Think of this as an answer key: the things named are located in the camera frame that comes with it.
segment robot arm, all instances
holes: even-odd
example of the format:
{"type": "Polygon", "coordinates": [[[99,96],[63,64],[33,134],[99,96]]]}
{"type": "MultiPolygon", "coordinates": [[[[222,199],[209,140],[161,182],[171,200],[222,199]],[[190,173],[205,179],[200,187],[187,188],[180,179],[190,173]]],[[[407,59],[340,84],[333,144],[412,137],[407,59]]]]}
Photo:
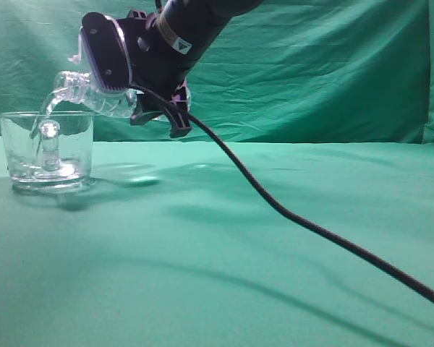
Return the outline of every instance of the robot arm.
{"type": "MultiPolygon", "coordinates": [[[[187,110],[187,74],[232,17],[262,1],[168,0],[160,13],[132,10],[124,19],[87,13],[81,36],[99,88],[117,93],[142,85],[187,110]]],[[[132,125],[145,124],[164,112],[172,125],[171,137],[183,137],[191,130],[181,114],[144,94],[138,98],[132,125]]]]}

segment glass base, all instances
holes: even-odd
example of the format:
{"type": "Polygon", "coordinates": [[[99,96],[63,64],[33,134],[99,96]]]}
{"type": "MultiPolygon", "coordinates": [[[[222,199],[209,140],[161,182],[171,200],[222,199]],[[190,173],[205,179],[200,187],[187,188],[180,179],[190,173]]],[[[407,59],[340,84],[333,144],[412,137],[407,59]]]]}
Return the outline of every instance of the glass base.
{"type": "Polygon", "coordinates": [[[93,180],[90,177],[77,177],[58,181],[21,181],[12,179],[13,190],[25,194],[63,194],[81,192],[90,188],[93,180]]]}

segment clear glass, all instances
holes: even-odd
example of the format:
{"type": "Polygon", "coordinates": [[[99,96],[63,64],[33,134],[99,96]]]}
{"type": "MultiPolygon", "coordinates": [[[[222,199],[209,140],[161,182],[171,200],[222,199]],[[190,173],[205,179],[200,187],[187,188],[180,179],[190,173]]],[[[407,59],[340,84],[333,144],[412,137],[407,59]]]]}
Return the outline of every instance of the clear glass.
{"type": "Polygon", "coordinates": [[[91,112],[2,113],[1,136],[8,172],[18,190],[67,192],[88,187],[93,116],[91,112]]]}

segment black cable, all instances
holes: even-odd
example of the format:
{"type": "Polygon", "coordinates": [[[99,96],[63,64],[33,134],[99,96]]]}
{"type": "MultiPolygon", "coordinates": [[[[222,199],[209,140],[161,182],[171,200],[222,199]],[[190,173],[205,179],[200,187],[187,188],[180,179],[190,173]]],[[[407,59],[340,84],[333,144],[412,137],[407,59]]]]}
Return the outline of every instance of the black cable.
{"type": "Polygon", "coordinates": [[[162,3],[161,0],[155,0],[156,3],[156,9],[158,10],[158,13],[162,12],[162,3]]]}
{"type": "Polygon", "coordinates": [[[285,208],[280,202],[278,202],[274,197],[272,197],[272,195],[267,192],[264,187],[262,187],[258,180],[250,173],[246,166],[244,166],[241,160],[238,159],[238,157],[231,151],[231,149],[225,144],[225,142],[221,140],[218,135],[212,131],[212,129],[210,129],[199,119],[194,117],[190,112],[186,112],[176,107],[173,103],[168,102],[166,99],[162,98],[160,95],[156,94],[152,90],[147,89],[146,87],[142,87],[139,85],[133,85],[132,87],[155,98],[163,107],[170,108],[176,112],[179,112],[182,115],[185,115],[192,123],[200,127],[228,155],[231,161],[233,161],[233,163],[241,171],[244,177],[246,177],[249,183],[251,183],[254,189],[260,194],[260,196],[282,216],[299,224],[300,226],[303,226],[310,231],[313,231],[317,235],[322,236],[323,238],[333,242],[334,244],[337,244],[338,246],[348,250],[352,254],[355,254],[356,256],[362,258],[364,261],[369,262],[371,265],[387,273],[391,277],[403,283],[405,286],[409,287],[410,289],[417,292],[419,295],[423,296],[434,304],[434,290],[426,286],[424,283],[419,282],[417,279],[406,274],[402,270],[398,269],[392,264],[389,264],[385,260],[379,258],[377,255],[374,255],[366,249],[363,249],[362,247],[354,244],[353,242],[350,242],[349,240],[344,239],[343,237],[325,229],[324,227],[319,226],[311,222],[310,220],[305,219],[300,215],[297,215],[285,208]]]}

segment plastic bottle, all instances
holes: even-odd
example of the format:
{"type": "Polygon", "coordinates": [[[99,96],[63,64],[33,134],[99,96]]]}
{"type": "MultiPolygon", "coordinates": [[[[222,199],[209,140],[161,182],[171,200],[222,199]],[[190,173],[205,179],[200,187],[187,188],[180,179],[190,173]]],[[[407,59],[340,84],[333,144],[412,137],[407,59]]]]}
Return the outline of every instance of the plastic bottle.
{"type": "Polygon", "coordinates": [[[101,92],[90,73],[61,71],[54,82],[56,103],[69,101],[82,103],[92,111],[104,116],[128,118],[137,105],[137,92],[128,89],[123,93],[107,94],[101,92]]]}

